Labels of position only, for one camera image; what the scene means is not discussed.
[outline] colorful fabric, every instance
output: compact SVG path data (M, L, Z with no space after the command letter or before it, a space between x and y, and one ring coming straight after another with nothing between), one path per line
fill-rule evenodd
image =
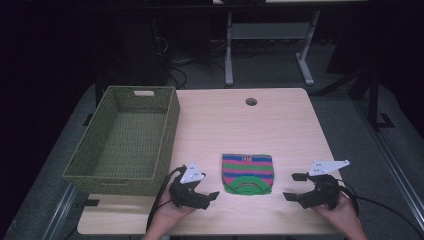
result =
M222 154L225 190L240 195L271 193L274 169L270 155Z

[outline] table hole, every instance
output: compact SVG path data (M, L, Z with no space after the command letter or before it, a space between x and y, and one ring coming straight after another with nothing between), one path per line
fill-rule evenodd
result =
M254 98L248 98L246 99L246 104L249 106L255 106L256 104L258 104L258 101Z

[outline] basket handle cutout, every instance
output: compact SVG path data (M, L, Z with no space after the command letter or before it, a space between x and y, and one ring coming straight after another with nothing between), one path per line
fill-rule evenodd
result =
M101 183L102 186L111 186L111 187L128 187L128 184L125 183Z
M139 96L139 97L154 97L155 92L148 91L148 90L136 90L136 91L134 91L134 95Z

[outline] floor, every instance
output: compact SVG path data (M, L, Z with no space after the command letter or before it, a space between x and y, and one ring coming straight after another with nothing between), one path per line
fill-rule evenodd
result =
M232 88L304 88L314 92L343 77L326 73L334 45L314 44L307 58L315 84L306 86L295 59L303 42L259 41L248 46L243 56L233 60ZM212 58L213 63L193 62L175 66L187 76L185 89L224 88L223 55ZM179 84L181 72L171 71ZM396 99L380 86L379 113L386 113L394 128L374 131L366 120L364 108L367 95L353 101L348 96L352 83L345 84L325 96L311 97L335 159L349 159L351 166L341 170L343 179L352 185L359 196L390 206L420 229L419 223L404 196L396 174L390 169L395 158L413 186L419 199L424 197L424 141L400 111ZM84 236L75 231L87 194L69 188L61 178L70 156L86 127L87 116L95 110L94 86L75 108L69 122L51 151L42 171L25 202L16 215L5 239L139 239L141 236ZM71 199L58 205L62 199ZM369 239L421 239L417 233L392 212L367 201L361 201L360 220ZM237 239L285 239L286 236L238 236ZM343 239L336 236L292 236L296 239ZM233 239L232 236L187 236L183 239Z

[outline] wicker basket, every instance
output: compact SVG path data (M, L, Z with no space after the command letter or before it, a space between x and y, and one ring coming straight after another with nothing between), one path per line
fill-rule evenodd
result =
M63 177L89 193L155 196L179 112L172 87L109 87Z

